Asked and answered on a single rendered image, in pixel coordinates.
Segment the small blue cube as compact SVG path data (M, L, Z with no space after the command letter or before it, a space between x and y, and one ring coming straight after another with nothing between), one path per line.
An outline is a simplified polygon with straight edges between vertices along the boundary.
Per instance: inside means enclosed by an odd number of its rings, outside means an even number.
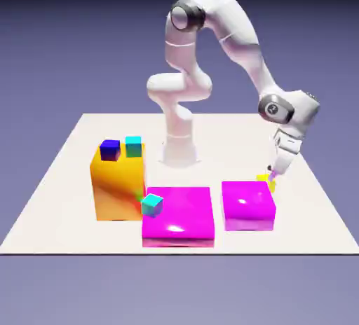
M105 139L100 144L100 157L102 161L116 162L121 154L121 143L119 140Z

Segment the small yellow cube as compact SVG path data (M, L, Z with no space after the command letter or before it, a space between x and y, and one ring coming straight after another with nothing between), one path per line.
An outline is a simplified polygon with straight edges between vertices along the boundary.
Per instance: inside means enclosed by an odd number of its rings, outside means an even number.
M257 181L264 181L269 187L269 190L271 193L275 191L276 188L276 182L274 179L271 178L271 175L269 173L266 174L258 174L256 176Z

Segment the large orange box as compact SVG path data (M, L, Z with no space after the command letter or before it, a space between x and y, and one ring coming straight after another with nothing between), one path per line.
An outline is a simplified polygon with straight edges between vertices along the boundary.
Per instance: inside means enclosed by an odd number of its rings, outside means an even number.
M116 161L102 160L98 148L90 164L98 221L140 221L146 194L145 145L140 157L128 157L126 146Z

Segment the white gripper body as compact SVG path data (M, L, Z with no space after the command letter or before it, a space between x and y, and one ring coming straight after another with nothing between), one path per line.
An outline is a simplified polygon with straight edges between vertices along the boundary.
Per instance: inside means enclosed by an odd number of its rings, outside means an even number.
M277 147L276 159L274 160L272 165L272 172L275 175L284 174L296 156L296 153L293 153L281 147Z

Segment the large magenta box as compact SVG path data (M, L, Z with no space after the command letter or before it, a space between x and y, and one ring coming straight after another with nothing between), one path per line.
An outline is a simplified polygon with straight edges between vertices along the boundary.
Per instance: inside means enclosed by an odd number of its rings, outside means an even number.
M264 181L223 181L225 231L271 231L276 205Z
M162 210L155 217L143 216L143 247L214 247L208 187L149 187L147 194L162 198Z

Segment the small cyan cube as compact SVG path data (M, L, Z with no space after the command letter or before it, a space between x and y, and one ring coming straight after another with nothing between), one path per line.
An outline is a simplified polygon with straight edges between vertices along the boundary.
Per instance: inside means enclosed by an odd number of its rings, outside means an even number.
M125 145L128 158L142 157L142 138L140 136L126 136Z
M156 217L163 209L163 198L152 193L141 200L141 210L144 216Z

